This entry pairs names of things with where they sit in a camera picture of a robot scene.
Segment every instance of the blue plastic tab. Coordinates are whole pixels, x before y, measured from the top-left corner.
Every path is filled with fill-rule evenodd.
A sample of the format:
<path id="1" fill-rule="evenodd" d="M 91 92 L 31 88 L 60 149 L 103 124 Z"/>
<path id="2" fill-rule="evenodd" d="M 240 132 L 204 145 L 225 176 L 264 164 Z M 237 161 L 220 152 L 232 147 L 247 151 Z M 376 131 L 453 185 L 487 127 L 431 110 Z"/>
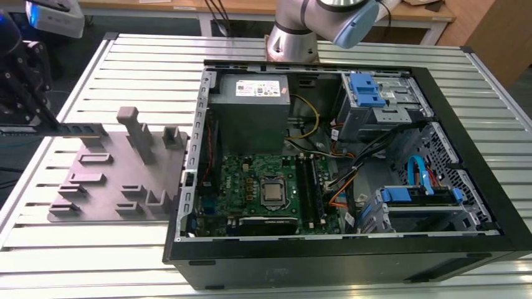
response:
<path id="1" fill-rule="evenodd" d="M 412 201 L 407 188 L 388 188 L 387 190 L 389 192 L 389 196 L 392 197 L 393 202 Z"/>
<path id="2" fill-rule="evenodd" d="M 384 107 L 379 86 L 369 74 L 349 74 L 349 85 L 360 107 Z"/>
<path id="3" fill-rule="evenodd" d="M 425 162 L 423 161 L 423 158 L 417 155 L 411 156 L 408 159 L 408 165 L 407 165 L 408 185 L 416 184 L 415 179 L 413 179 L 413 164 L 417 164 L 419 173 L 421 176 L 421 186 L 425 187 L 425 189 L 427 189 L 427 195 L 433 195 L 433 190 L 431 187 L 429 172 L 425 168 Z"/>
<path id="4" fill-rule="evenodd" d="M 452 195 L 455 195 L 456 202 L 457 202 L 459 204 L 461 204 L 463 201 L 464 201 L 464 194 L 463 194 L 463 191 L 461 191 L 459 188 L 453 188 L 453 189 L 452 189 Z"/>
<path id="5" fill-rule="evenodd" d="M 369 214 L 371 210 L 372 210 L 372 206 L 367 206 L 363 211 L 363 214 L 360 215 L 360 219 L 364 219 L 364 217 Z"/>
<path id="6" fill-rule="evenodd" d="M 389 195 L 389 192 L 387 189 L 381 191 L 381 196 L 383 196 L 383 202 L 389 202 L 392 200 L 392 196 Z"/>
<path id="7" fill-rule="evenodd" d="M 384 202 L 409 202 L 412 198 L 409 197 L 407 188 L 385 188 L 381 191 Z"/>

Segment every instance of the gray power supply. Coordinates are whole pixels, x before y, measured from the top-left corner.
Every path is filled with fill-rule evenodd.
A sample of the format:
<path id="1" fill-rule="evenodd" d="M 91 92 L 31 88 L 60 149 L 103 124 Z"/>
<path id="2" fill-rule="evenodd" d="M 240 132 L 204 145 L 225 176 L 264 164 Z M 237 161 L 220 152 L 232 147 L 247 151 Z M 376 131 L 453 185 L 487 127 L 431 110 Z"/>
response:
<path id="1" fill-rule="evenodd" d="M 291 95 L 284 75 L 225 75 L 209 98 L 225 154 L 280 154 Z"/>

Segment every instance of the wire bundle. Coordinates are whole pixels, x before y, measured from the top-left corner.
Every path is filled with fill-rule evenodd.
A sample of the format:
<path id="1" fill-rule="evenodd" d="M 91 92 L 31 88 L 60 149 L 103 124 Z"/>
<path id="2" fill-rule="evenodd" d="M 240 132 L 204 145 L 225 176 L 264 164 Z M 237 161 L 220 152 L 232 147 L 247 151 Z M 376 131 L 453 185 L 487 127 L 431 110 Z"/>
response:
<path id="1" fill-rule="evenodd" d="M 375 138 L 364 147 L 364 149 L 360 151 L 357 154 L 356 158 L 352 161 L 351 164 L 351 170 L 337 179 L 335 179 L 331 183 L 329 186 L 333 186 L 339 184 L 341 181 L 345 181 L 344 184 L 341 185 L 340 189 L 337 190 L 336 194 L 329 200 L 329 206 L 340 206 L 340 207 L 347 207 L 344 204 L 336 203 L 336 198 L 339 197 L 340 193 L 345 190 L 345 188 L 351 185 L 355 177 L 356 177 L 356 172 L 359 171 L 359 168 L 364 164 L 364 160 L 371 157 L 375 153 L 380 152 L 384 150 L 391 142 L 393 141 L 395 136 L 409 129 L 413 128 L 421 128 L 427 125 L 427 121 L 417 121 L 416 123 L 411 123 L 407 125 L 399 125 L 389 131 L 387 131 L 380 137 Z"/>
<path id="2" fill-rule="evenodd" d="M 220 5 L 220 7 L 217 7 L 217 5 L 216 5 L 213 0 L 204 0 L 204 1 L 205 1 L 208 9 L 209 9 L 209 11 L 211 11 L 211 13 L 213 15 L 213 20 L 215 20 L 215 23 L 216 23 L 217 27 L 220 28 L 220 30 L 221 30 L 221 28 L 225 29 L 225 32 L 221 32 L 221 34 L 224 34 L 225 37 L 231 37 L 233 31 L 231 30 L 229 16 L 228 16 L 227 11 L 225 11 L 224 3 L 221 3 L 221 0 L 217 0 L 217 3 Z M 219 21 L 219 19 L 216 17 L 216 13 L 215 13 L 213 8 L 212 8 L 211 5 L 215 7 L 217 13 L 220 14 L 221 19 L 224 20 L 224 24 L 220 24 L 220 21 Z"/>

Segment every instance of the slotted aluminum plate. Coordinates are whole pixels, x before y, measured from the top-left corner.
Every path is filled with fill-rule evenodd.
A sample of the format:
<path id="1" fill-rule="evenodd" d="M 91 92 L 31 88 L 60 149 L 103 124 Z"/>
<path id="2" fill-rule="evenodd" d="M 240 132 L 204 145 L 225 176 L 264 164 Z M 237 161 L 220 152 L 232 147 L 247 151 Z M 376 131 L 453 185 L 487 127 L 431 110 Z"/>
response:
<path id="1" fill-rule="evenodd" d="M 431 70 L 504 190 L 532 225 L 531 121 L 475 55 L 457 47 L 320 42 L 323 63 L 412 65 Z M 264 60 L 261 39 L 140 36 L 104 41 L 59 116 L 101 121 L 136 106 L 151 131 L 191 134 L 204 59 Z M 165 221 L 53 224 L 56 185 L 80 141 L 45 138 L 0 214 L 0 298 L 529 298 L 532 261 L 493 263 L 441 283 L 197 292 L 161 263 Z"/>

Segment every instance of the wooden table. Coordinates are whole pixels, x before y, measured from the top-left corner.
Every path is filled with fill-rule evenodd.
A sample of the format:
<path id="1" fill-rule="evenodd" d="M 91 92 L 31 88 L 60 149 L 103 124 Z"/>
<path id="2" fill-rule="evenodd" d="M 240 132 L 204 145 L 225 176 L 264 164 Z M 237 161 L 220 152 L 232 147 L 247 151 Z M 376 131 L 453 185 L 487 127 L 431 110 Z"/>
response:
<path id="1" fill-rule="evenodd" d="M 139 0 L 79 0 L 83 13 L 91 16 L 177 17 L 200 21 L 201 35 L 212 36 L 212 14 L 204 0 L 173 0 L 164 3 L 140 3 Z M 9 11 L 23 11 L 23 1 L 0 0 Z M 276 0 L 223 0 L 229 19 L 245 21 L 273 21 Z M 435 45 L 447 24 L 455 21 L 447 6 L 440 12 L 428 11 L 424 6 L 400 3 L 392 11 L 392 27 L 424 28 L 421 45 Z M 375 26 L 388 26 L 387 17 Z"/>

